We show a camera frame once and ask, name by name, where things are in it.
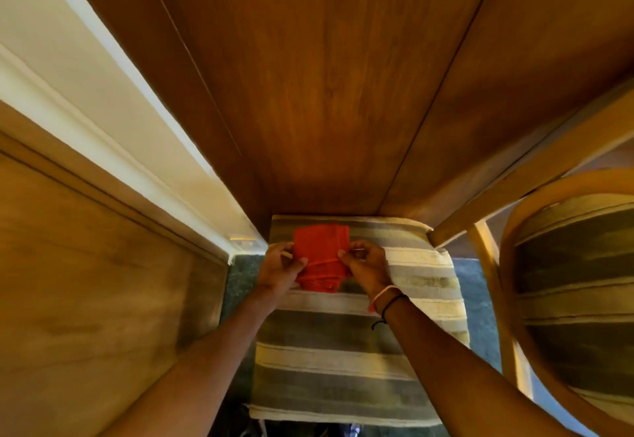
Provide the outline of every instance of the red fabric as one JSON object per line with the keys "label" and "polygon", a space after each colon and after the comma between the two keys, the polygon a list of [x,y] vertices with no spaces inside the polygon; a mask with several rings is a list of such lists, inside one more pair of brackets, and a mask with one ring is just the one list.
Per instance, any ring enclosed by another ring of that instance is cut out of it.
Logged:
{"label": "red fabric", "polygon": [[337,257],[337,250],[350,249],[347,225],[313,225],[298,228],[293,233],[293,257],[308,258],[308,265],[296,281],[302,289],[334,294],[347,274],[347,268]]}

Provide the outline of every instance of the chair leg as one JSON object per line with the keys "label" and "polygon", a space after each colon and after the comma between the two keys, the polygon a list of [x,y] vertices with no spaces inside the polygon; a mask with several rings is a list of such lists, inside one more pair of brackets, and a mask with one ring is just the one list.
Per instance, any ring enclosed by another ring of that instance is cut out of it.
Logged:
{"label": "chair leg", "polygon": [[517,387],[524,395],[533,399],[533,386],[531,384],[530,365],[524,353],[520,349],[517,340],[511,331],[511,320],[507,312],[506,302],[502,294],[500,284],[499,264],[500,250],[495,243],[489,226],[484,220],[480,220],[467,230],[486,278],[493,312],[498,324],[500,335],[500,356],[502,357],[502,374],[512,385]]}

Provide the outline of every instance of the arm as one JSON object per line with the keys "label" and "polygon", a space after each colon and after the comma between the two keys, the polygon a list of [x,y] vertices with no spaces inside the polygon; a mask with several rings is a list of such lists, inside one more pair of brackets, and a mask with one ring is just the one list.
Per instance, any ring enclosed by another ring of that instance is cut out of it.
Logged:
{"label": "arm", "polygon": [[[350,248],[364,249],[365,261],[343,251],[339,251],[339,258],[373,299],[392,284],[385,251],[368,241],[353,242]],[[386,290],[375,302],[376,311],[382,313],[399,293],[398,289]],[[452,437],[577,435],[438,327],[409,299],[390,305],[385,320]]]}
{"label": "arm", "polygon": [[256,332],[307,263],[283,261],[281,252],[291,248],[271,247],[256,288],[235,313],[192,345],[102,436],[205,437]]}

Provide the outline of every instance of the black string bracelet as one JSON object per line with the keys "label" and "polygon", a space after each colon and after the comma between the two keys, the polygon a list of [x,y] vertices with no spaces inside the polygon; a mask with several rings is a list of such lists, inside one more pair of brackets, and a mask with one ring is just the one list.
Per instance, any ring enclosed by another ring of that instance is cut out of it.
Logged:
{"label": "black string bracelet", "polygon": [[385,307],[383,307],[383,312],[381,312],[381,320],[377,320],[376,322],[374,322],[374,323],[372,324],[372,327],[371,327],[371,329],[372,329],[372,330],[374,330],[374,327],[376,327],[376,325],[377,325],[378,323],[387,323],[387,322],[385,321],[385,311],[386,311],[388,308],[390,308],[390,305],[392,305],[394,302],[396,302],[399,298],[402,298],[402,297],[405,297],[405,298],[407,298],[407,299],[409,298],[409,297],[408,297],[407,295],[405,295],[405,294],[400,294],[400,295],[397,295],[397,296],[396,296],[396,297],[394,297],[392,300],[390,300],[390,302],[388,302],[388,303],[387,303],[387,305],[386,305]]}

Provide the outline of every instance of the striped backrest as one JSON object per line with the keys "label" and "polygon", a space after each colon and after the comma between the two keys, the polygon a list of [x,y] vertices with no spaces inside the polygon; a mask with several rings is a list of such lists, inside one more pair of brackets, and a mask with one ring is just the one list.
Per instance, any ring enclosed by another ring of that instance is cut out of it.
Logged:
{"label": "striped backrest", "polygon": [[[270,243],[292,241],[296,228],[349,225],[351,241],[385,248],[394,283],[465,345],[467,316],[447,251],[429,227],[402,218],[274,217]],[[337,294],[291,290],[265,320],[256,343],[251,416],[257,419],[429,426],[440,423],[392,332],[367,312],[352,279]]]}
{"label": "striped backrest", "polygon": [[517,312],[543,360],[583,399],[634,424],[634,195],[546,207],[514,245]]}

